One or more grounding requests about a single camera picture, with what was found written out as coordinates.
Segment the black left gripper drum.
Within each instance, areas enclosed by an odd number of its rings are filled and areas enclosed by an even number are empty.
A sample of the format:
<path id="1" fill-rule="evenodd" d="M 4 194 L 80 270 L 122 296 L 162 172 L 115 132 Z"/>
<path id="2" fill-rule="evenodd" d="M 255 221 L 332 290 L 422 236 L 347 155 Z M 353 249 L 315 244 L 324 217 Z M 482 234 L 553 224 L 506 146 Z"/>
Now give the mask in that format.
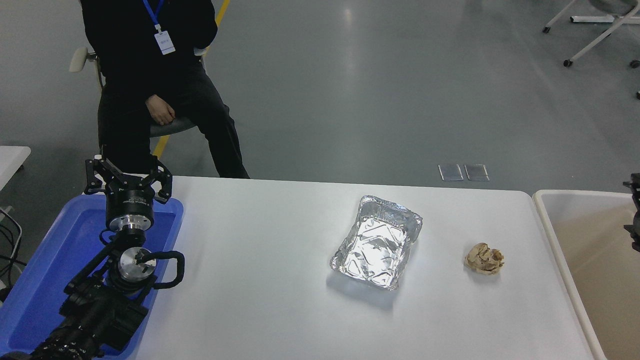
<path id="1" fill-rule="evenodd" d="M 110 182 L 105 189 L 106 220 L 113 221 L 126 215 L 139 215 L 149 221 L 154 219 L 152 187 L 137 187 Z"/>

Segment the seated person's right hand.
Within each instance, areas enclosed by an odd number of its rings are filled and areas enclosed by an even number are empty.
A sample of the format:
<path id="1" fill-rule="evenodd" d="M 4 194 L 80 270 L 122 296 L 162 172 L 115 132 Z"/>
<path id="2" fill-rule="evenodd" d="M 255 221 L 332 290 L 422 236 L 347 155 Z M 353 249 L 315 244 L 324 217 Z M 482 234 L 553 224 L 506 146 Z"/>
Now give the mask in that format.
<path id="1" fill-rule="evenodd" d="M 176 112 L 173 107 L 158 95 L 149 96 L 145 100 L 145 105 L 151 118 L 159 126 L 169 125 L 176 118 Z"/>

